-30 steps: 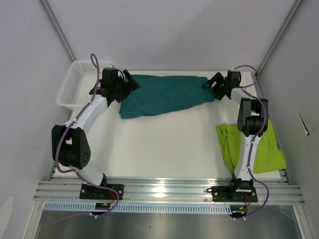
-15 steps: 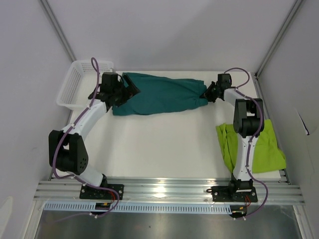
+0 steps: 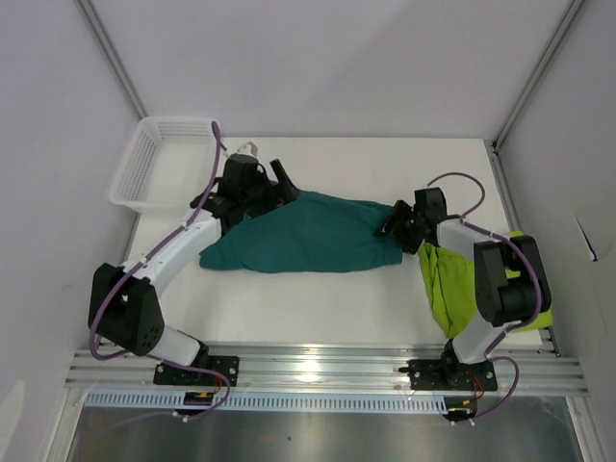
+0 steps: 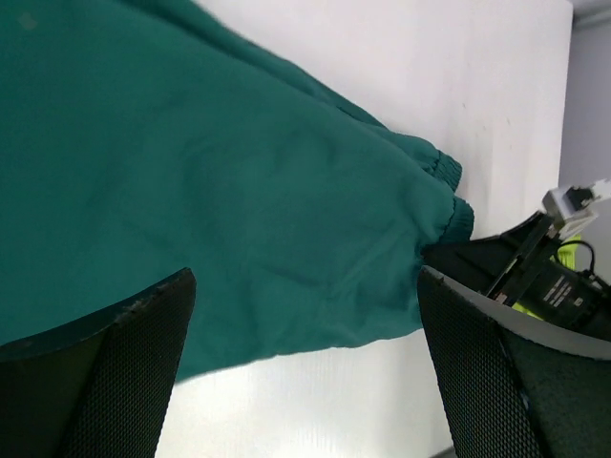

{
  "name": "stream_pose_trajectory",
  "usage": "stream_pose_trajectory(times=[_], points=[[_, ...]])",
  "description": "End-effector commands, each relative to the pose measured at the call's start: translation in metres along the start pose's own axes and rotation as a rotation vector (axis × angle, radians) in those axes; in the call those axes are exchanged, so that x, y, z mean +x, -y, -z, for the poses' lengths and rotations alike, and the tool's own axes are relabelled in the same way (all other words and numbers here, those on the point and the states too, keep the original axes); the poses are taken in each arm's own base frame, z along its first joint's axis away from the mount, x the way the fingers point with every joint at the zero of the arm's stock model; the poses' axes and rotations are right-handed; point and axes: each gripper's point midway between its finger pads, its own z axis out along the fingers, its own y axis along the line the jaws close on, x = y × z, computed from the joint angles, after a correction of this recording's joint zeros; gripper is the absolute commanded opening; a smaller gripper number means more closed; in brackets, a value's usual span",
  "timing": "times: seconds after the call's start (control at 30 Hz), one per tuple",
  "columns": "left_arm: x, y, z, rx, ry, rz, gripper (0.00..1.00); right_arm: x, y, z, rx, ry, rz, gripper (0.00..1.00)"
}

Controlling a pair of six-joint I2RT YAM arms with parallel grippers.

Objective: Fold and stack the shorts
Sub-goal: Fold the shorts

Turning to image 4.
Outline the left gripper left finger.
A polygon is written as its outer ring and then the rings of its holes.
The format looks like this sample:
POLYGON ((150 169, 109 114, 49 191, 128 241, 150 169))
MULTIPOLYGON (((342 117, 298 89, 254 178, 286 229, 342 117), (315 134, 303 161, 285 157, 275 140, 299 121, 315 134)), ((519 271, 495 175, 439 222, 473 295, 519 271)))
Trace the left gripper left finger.
POLYGON ((4 457, 152 457, 196 298, 188 268, 1 347, 4 457))

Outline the lime green shorts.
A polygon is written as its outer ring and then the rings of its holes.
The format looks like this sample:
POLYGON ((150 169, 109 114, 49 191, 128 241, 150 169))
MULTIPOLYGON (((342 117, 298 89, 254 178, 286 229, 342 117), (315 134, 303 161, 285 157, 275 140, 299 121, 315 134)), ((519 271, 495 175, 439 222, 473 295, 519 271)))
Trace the lime green shorts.
POLYGON ((546 262, 512 308, 549 323, 569 325, 585 311, 586 272, 577 271, 576 252, 588 244, 575 236, 564 242, 546 262))

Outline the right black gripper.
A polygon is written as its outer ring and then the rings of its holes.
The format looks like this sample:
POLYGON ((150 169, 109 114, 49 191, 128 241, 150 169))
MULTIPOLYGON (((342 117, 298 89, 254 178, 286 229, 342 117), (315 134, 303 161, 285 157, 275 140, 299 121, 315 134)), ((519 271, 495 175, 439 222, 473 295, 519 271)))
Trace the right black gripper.
POLYGON ((535 212, 495 236, 429 246, 424 264, 516 311, 609 341, 610 284, 595 272, 594 247, 548 230, 549 217, 535 212))

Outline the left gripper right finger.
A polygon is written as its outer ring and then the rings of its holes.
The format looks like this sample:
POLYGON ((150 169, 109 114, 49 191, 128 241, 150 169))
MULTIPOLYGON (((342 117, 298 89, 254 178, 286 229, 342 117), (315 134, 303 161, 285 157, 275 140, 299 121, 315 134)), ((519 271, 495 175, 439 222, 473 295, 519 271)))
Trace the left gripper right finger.
POLYGON ((609 342, 531 318, 429 267, 418 300, 457 456, 609 456, 609 342))

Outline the teal green shorts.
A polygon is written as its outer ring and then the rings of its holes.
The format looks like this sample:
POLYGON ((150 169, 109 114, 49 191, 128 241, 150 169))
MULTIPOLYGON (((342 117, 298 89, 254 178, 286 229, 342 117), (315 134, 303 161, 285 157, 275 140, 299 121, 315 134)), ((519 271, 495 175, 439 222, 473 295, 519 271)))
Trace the teal green shorts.
POLYGON ((179 377, 420 325, 462 169, 189 1, 1 5, 1 339, 183 267, 179 377))

